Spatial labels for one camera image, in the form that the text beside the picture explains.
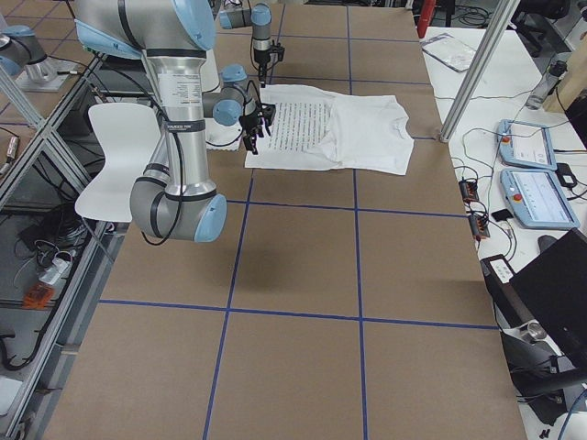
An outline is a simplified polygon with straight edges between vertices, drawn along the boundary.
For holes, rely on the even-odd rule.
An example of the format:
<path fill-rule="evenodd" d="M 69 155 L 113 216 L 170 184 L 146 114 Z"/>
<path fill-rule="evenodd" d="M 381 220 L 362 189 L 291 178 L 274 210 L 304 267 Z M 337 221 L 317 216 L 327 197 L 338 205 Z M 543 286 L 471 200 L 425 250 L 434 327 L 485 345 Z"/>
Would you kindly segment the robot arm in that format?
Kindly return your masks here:
<path fill-rule="evenodd" d="M 208 171 L 205 121 L 242 128 L 251 153 L 269 134 L 275 107 L 265 104 L 239 64 L 221 73 L 221 89 L 206 93 L 201 70 L 216 43 L 215 18 L 234 28 L 251 27 L 261 62 L 271 58 L 271 10 L 265 4 L 225 12 L 210 1 L 79 1 L 76 29 L 88 49 L 140 60 L 150 100 L 162 115 L 161 145 L 130 194 L 130 211 L 145 241 L 212 242 L 221 234 L 227 199 Z"/>
<path fill-rule="evenodd" d="M 251 28 L 252 64 L 258 74 L 260 86 L 264 88 L 271 62 L 271 9 L 264 3 L 254 6 L 235 6 L 219 13 L 223 29 Z"/>

